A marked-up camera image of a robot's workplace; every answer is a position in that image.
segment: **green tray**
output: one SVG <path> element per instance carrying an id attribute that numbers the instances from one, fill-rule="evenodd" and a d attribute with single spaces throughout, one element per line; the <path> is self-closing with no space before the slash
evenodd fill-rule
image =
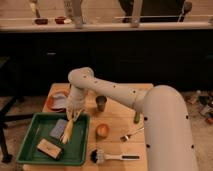
<path id="1" fill-rule="evenodd" d="M 20 164 L 48 164 L 48 165 L 83 165 L 86 158 L 87 137 L 89 130 L 89 116 L 80 115 L 74 123 L 73 134 L 67 144 L 49 136 L 58 119 L 66 119 L 63 113 L 36 113 L 22 142 L 16 162 Z M 64 149 L 61 159 L 56 161 L 39 152 L 36 148 L 42 138 Z"/>

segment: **green handle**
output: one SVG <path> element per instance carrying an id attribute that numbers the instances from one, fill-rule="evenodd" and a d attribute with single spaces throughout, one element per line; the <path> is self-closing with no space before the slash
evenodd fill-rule
<path id="1" fill-rule="evenodd" d="M 138 124 L 140 122 L 140 113 L 135 112 L 134 123 Z"/>

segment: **black cabinet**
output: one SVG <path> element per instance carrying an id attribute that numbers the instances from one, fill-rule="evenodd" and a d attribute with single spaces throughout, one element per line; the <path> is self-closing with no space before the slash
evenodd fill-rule
<path id="1" fill-rule="evenodd" d="M 114 82 L 212 89 L 213 30 L 0 33 L 0 55 L 19 66 L 23 94 L 47 94 L 89 66 Z"/>

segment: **orange bowl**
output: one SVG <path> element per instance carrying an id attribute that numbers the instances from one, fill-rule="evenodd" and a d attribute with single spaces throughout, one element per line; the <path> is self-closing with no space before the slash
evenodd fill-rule
<path id="1" fill-rule="evenodd" d="M 54 111 L 54 112 L 64 112 L 66 110 L 66 108 L 57 108 L 57 109 L 53 108 L 53 105 L 54 105 L 54 102 L 55 102 L 54 95 L 59 94 L 59 93 L 62 93 L 66 97 L 68 97 L 68 92 L 66 92 L 66 91 L 57 91 L 57 92 L 54 92 L 53 94 L 51 94 L 47 98 L 47 101 L 46 101 L 46 106 L 49 110 Z"/>

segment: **table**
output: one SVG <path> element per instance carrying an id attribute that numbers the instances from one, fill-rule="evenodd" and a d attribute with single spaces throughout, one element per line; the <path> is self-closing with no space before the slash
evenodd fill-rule
<path id="1" fill-rule="evenodd" d="M 124 84 L 139 89 L 150 89 L 152 84 Z M 57 91 L 70 90 L 68 83 L 54 83 L 51 86 L 48 97 Z M 132 132 L 143 125 L 143 117 L 138 124 L 134 124 L 133 118 L 135 111 L 119 104 L 118 102 L 107 98 L 106 108 L 104 112 L 98 112 L 96 108 L 95 97 L 98 94 L 89 90 L 86 97 L 85 112 L 90 115 L 90 126 L 88 134 L 88 143 L 86 151 L 86 161 L 82 166 L 55 166 L 55 165 L 28 165 L 25 164 L 25 171 L 147 171 L 147 156 L 144 140 L 144 132 L 136 134 L 128 142 L 121 142 L 120 137 L 126 133 Z M 53 112 L 47 108 L 45 103 L 42 112 Z M 106 139 L 96 139 L 95 128 L 100 123 L 109 125 L 110 133 Z M 131 153 L 141 156 L 138 161 L 106 161 L 101 165 L 97 165 L 90 161 L 90 153 L 94 149 L 104 149 L 109 154 Z"/>

